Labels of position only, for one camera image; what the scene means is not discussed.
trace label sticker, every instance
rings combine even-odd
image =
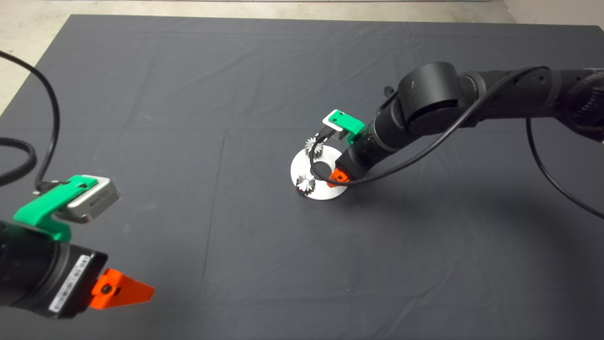
[[[69,275],[65,279],[65,282],[63,282],[63,285],[59,289],[57,295],[54,297],[52,303],[48,307],[48,310],[54,313],[58,313],[59,310],[63,308],[65,301],[67,301],[67,298],[69,298],[69,296],[71,295],[71,291],[76,286],[76,283],[80,279],[80,276],[84,272],[84,269],[86,269],[86,266],[89,262],[90,256],[80,255],[80,258],[77,260],[75,266],[69,272]]]

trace cable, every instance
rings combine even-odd
[[[550,173],[545,168],[545,165],[543,164],[543,162],[541,162],[541,158],[539,157],[539,154],[537,153],[537,147],[535,146],[535,140],[533,139],[533,128],[531,126],[530,118],[526,119],[526,125],[527,125],[527,137],[529,140],[528,145],[530,146],[530,152],[533,154],[533,158],[535,159],[535,162],[537,163],[537,166],[539,167],[539,170],[541,170],[541,173],[543,174],[543,176],[545,176],[545,178],[551,183],[551,185],[554,186],[554,188],[556,188],[556,190],[558,190],[562,195],[564,195],[566,198],[571,200],[574,204],[580,206],[581,208],[594,214],[595,216],[598,216],[599,218],[604,219],[603,212],[600,212],[600,211],[588,206],[587,204],[583,203],[575,196],[571,195],[568,191],[566,191],[563,187],[561,187],[560,184],[558,184],[558,182],[556,182],[556,180],[550,175]]]
[[[42,85],[44,85],[44,88],[46,89],[46,92],[48,93],[48,97],[50,98],[50,104],[51,104],[52,110],[53,110],[53,129],[52,129],[52,133],[50,136],[50,142],[48,144],[48,149],[46,150],[46,155],[44,156],[44,160],[42,161],[42,164],[40,165],[40,169],[38,169],[38,173],[34,180],[34,186],[36,187],[36,189],[38,191],[41,191],[44,175],[46,174],[46,170],[48,169],[48,165],[50,164],[50,161],[53,159],[54,149],[56,148],[57,140],[59,139],[59,126],[60,126],[59,101],[57,100],[57,96],[54,94],[54,90],[53,90],[53,87],[50,85],[50,82],[42,74],[42,72],[40,72],[37,68],[35,68],[35,67],[31,66],[30,64],[24,62],[23,60],[15,57],[15,56],[12,56],[6,52],[3,52],[3,51],[0,51],[0,57],[6,59],[8,61],[14,62],[15,64],[25,68],[26,70],[28,70],[29,72],[34,74],[38,79],[40,79],[40,81],[42,82]]]
[[[27,153],[27,159],[25,162],[23,162],[23,164],[3,174],[0,174],[0,186],[7,185],[20,179],[21,177],[29,174],[30,171],[36,166],[36,150],[31,144],[18,139],[0,137],[0,146],[8,146],[11,148],[20,149]]]
[[[369,183],[369,182],[372,182],[372,181],[379,180],[380,178],[384,178],[386,176],[389,176],[391,174],[394,174],[395,172],[401,171],[401,170],[403,170],[403,169],[405,169],[405,168],[407,168],[407,167],[415,164],[416,162],[418,162],[422,158],[426,157],[434,149],[436,149],[436,147],[438,147],[442,142],[444,142],[468,118],[470,118],[478,110],[482,109],[482,107],[486,103],[488,103],[488,101],[491,100],[491,98],[493,97],[493,95],[495,93],[497,93],[497,91],[499,91],[501,88],[503,88],[504,86],[506,86],[509,83],[513,82],[515,78],[517,78],[519,76],[522,76],[522,75],[524,75],[524,74],[526,74],[528,72],[538,70],[540,68],[544,68],[546,70],[549,70],[549,67],[546,67],[546,66],[529,66],[529,67],[521,68],[520,70],[511,72],[510,74],[508,74],[507,76],[505,76],[504,78],[502,78],[501,80],[499,80],[495,85],[493,85],[493,87],[491,87],[490,89],[488,89],[485,92],[484,95],[482,95],[480,98],[478,98],[478,100],[476,100],[476,102],[474,102],[474,104],[472,104],[466,110],[466,112],[464,112],[449,128],[447,128],[447,130],[445,130],[442,134],[440,134],[424,150],[421,150],[415,156],[411,157],[410,159],[404,161],[403,163],[401,163],[401,164],[399,164],[399,165],[397,165],[397,166],[395,166],[393,168],[390,168],[390,169],[382,172],[381,174],[374,175],[374,176],[368,177],[368,178],[363,178],[363,179],[360,179],[360,180],[352,180],[352,181],[348,181],[348,182],[338,182],[338,181],[334,181],[334,180],[331,180],[329,178],[326,178],[325,176],[323,176],[322,173],[320,173],[317,170],[316,164],[314,162],[315,148],[316,148],[316,146],[319,143],[321,143],[321,142],[323,142],[325,140],[324,136],[317,136],[316,142],[312,145],[312,148],[310,149],[310,152],[309,152],[310,168],[317,175],[317,177],[319,177],[321,180],[324,180],[324,181],[326,181],[328,183],[339,185],[339,186],[353,186],[353,185],[359,185],[359,184]]]

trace black cloth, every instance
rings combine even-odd
[[[72,16],[40,60],[62,129],[47,179],[122,194],[72,242],[156,287],[72,321],[1,309],[3,339],[597,339],[604,223],[549,185],[523,120],[456,132],[407,170],[332,201],[289,167],[334,108],[369,122],[413,68],[604,67],[598,27]],[[552,174],[604,209],[604,149],[551,119]],[[0,136],[50,136],[29,77]],[[419,140],[385,169],[426,146]],[[340,149],[343,143],[332,143]],[[19,163],[2,150],[0,170]],[[0,189],[0,218],[33,177]]]

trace black robotic arm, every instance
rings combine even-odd
[[[355,142],[336,161],[349,180],[419,137],[445,132],[511,71],[457,74],[446,62],[408,73]],[[604,140],[604,72],[534,67],[500,86],[460,127],[486,119],[554,117],[574,132]]]

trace metal disc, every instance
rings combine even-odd
[[[323,162],[329,165],[329,168],[333,171],[336,168],[336,159],[340,157],[342,153],[337,149],[332,148],[331,146],[323,146],[323,153],[320,157],[315,158],[315,163]],[[312,176],[310,173],[310,160],[306,155],[304,149],[302,149],[294,160],[292,161],[292,166],[290,169],[290,175],[292,177],[292,183],[294,186],[296,185],[296,180],[300,175],[307,175],[307,177]],[[346,190],[345,186],[337,186],[335,188],[330,188],[327,185],[326,181],[319,180],[315,178],[315,189],[310,193],[305,195],[308,198],[312,198],[313,200],[331,200],[332,198],[336,198],[340,196]]]

